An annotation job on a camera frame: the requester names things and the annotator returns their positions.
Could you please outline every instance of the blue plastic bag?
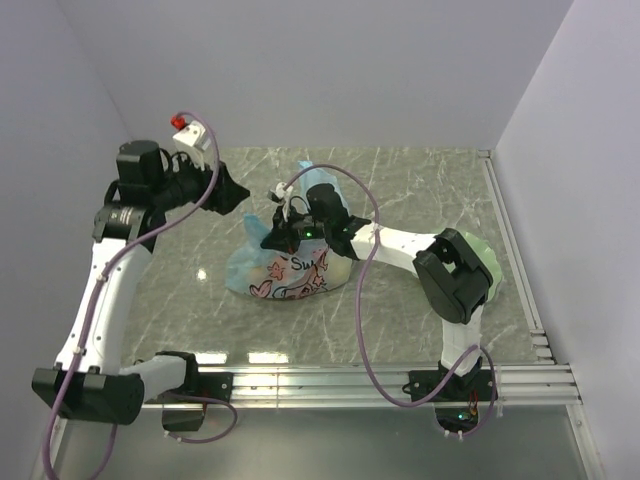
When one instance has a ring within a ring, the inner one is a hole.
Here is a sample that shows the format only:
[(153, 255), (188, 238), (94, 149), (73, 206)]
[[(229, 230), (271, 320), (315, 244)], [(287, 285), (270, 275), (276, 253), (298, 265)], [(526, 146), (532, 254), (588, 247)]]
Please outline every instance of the blue plastic bag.
[[(300, 169), (311, 162), (298, 162)], [(347, 206), (336, 177), (322, 169), (311, 170), (300, 178), (302, 196), (319, 183), (330, 183)], [(336, 255), (324, 240), (303, 240), (293, 255), (264, 250), (260, 242), (270, 229), (253, 214), (244, 216), (247, 242), (227, 261), (226, 286), (234, 292), (260, 298), (299, 299), (339, 287), (349, 280), (351, 260)]]

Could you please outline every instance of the wall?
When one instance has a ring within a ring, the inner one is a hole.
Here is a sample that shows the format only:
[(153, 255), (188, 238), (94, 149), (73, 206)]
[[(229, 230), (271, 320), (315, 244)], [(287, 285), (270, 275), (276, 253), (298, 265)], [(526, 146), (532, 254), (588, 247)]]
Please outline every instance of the wall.
[(137, 137), (495, 147), (571, 0), (59, 0)]
[(0, 468), (24, 479), (49, 411), (31, 375), (73, 324), (128, 135), (55, 2), (0, 2), (0, 65)]
[(638, 478), (640, 4), (576, 0), (497, 147), (554, 350), (611, 479)]

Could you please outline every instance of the plastic bag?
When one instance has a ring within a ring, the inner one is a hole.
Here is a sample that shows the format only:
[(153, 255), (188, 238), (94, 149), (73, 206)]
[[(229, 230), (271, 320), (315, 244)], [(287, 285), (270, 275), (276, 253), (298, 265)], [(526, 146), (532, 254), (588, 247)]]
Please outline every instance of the plastic bag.
[[(298, 162), (300, 169), (311, 162)], [(300, 178), (302, 196), (319, 183), (330, 183), (349, 209), (336, 177), (322, 169), (311, 170)], [(227, 261), (226, 286), (229, 290), (260, 298), (299, 299), (327, 292), (349, 280), (351, 259), (340, 257), (324, 240), (303, 240), (293, 255), (275, 250), (264, 250), (260, 242), (270, 232), (253, 214), (244, 216), (248, 241), (233, 252)]]

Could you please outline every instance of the red object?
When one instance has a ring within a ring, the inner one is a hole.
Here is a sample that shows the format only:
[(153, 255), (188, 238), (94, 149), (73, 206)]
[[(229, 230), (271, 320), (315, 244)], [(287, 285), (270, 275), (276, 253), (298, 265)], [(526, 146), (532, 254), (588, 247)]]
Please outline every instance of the red object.
[(174, 115), (173, 117), (171, 117), (171, 125), (173, 125), (176, 130), (180, 131), (187, 126), (187, 121), (184, 119), (184, 117)]

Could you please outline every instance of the marble tabletop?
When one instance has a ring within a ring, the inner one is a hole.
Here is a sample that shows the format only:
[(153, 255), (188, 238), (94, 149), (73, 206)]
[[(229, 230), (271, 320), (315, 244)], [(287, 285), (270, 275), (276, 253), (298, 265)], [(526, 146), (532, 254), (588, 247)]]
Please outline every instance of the marble tabletop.
[[(361, 178), (378, 199), (387, 227), (419, 233), (452, 227), (486, 239), (496, 251), (504, 280), (485, 307), (483, 343), (501, 363), (536, 360), (475, 150), (238, 148), (223, 150), (222, 159), (234, 180), (252, 195), (225, 217), (199, 211), (158, 239), (131, 309), (124, 365), (166, 349), (197, 352), (202, 361), (212, 363), (359, 361), (354, 333), (358, 265), (343, 287), (301, 300), (258, 299), (224, 286), (227, 258), (246, 241), (243, 214), (256, 213), (270, 224), (274, 204), (266, 198), (267, 190), (276, 180), (288, 180), (297, 161), (307, 159), (334, 163)], [(355, 183), (339, 177), (339, 184), (353, 214), (372, 215)], [(374, 264), (363, 293), (363, 325), (376, 363), (439, 359), (441, 321), (409, 272)]]

